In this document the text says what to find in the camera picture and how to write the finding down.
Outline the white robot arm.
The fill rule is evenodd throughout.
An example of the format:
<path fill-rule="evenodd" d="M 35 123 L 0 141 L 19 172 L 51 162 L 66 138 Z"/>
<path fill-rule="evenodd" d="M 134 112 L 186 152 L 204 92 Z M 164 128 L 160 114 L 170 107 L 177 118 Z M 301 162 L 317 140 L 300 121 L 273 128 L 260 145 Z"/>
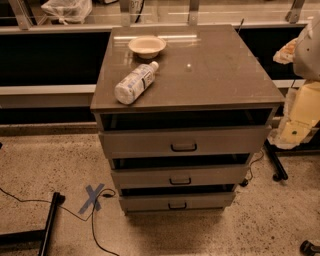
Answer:
<path fill-rule="evenodd" d="M 320 14 L 309 19 L 297 38 L 278 50 L 273 60 L 293 64 L 294 73 L 305 82 L 299 89 L 289 89 L 283 117 L 269 139 L 280 149 L 301 144 L 320 121 Z"/>

